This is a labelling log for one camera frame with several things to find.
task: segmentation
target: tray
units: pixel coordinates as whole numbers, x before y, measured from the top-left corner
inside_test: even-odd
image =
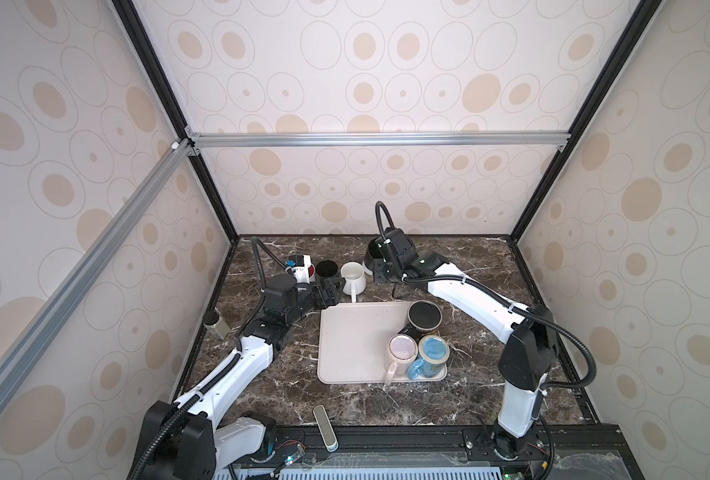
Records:
[[[323,383],[382,383],[387,342],[406,325],[413,302],[340,303],[320,315],[320,350],[317,378]],[[439,382],[447,368],[431,379],[394,382]]]

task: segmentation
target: patterned wall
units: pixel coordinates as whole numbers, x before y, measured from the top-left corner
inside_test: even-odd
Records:
[[[185,162],[0,415],[0,479],[125,478],[144,413],[174,390],[226,245]]]
[[[554,145],[204,150],[242,234],[375,234],[383,200],[410,234],[511,232]]]
[[[710,1],[658,15],[521,248],[646,478],[710,480]]]
[[[558,130],[636,0],[137,0],[208,133]]]
[[[0,1],[0,357],[172,137],[102,2]]]

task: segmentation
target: robotic arm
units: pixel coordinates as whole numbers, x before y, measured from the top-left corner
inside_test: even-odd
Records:
[[[388,219],[387,229],[383,228],[380,210]],[[384,261],[374,265],[375,282],[405,283],[442,298],[483,324],[505,344],[498,364],[504,377],[504,398],[490,439],[500,456],[516,458],[526,447],[526,435],[538,418],[546,389],[588,385],[596,373],[592,355],[578,338],[552,322],[552,314],[545,306],[531,308],[499,295],[465,275],[443,255],[418,254],[411,239],[395,228],[382,202],[376,203],[376,222],[380,234],[377,245]],[[223,428],[218,428],[219,421],[256,375],[278,357],[290,340],[296,321],[315,309],[339,302],[341,284],[337,283],[340,279],[323,283],[312,280],[314,270],[308,268],[309,257],[298,261],[295,269],[288,269],[293,275],[279,274],[265,282],[257,245],[275,262],[286,265],[258,239],[253,243],[262,297],[237,333],[236,348],[172,405],[157,402],[148,410],[129,480],[209,480],[214,472],[242,456],[252,455],[261,462],[273,455],[275,423],[271,418],[247,412]],[[548,371],[559,354],[558,333],[572,341],[587,360],[588,374],[578,382],[547,381]],[[285,464],[297,459],[296,455],[288,457]]]

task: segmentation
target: marble countertop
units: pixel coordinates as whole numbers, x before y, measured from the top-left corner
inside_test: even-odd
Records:
[[[506,243],[500,239],[470,237],[413,237],[418,251],[445,255],[466,274],[513,300],[532,304],[525,282]],[[289,254],[311,254],[312,262],[331,259],[343,265],[361,261],[370,237],[268,236],[262,241],[284,260]],[[271,260],[264,261],[267,276],[280,273]],[[258,298],[258,280],[248,239],[237,247],[217,309],[236,330]],[[365,302],[391,301],[392,286],[377,285],[368,278]],[[278,425],[314,423],[312,409],[324,405],[331,423],[339,426],[477,425],[494,423],[502,404],[504,379],[498,359],[504,345],[466,313],[451,304],[398,286],[399,300],[430,300],[440,306],[440,335],[452,348],[448,375],[440,382],[327,385],[317,378],[320,313],[314,312],[294,326],[293,338],[270,367],[259,374],[235,401],[222,424],[253,410],[277,420]],[[233,349],[231,340],[206,335],[187,389],[206,377]],[[564,379],[559,364],[551,379]],[[582,423],[582,415],[570,390],[552,389],[542,413],[551,424]]]

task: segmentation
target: white mug handle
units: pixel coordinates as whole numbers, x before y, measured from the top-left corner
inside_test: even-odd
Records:
[[[395,379],[395,372],[397,372],[397,370],[398,364],[392,362],[387,369],[387,374],[384,375],[384,385],[390,386],[392,384],[392,380]]]

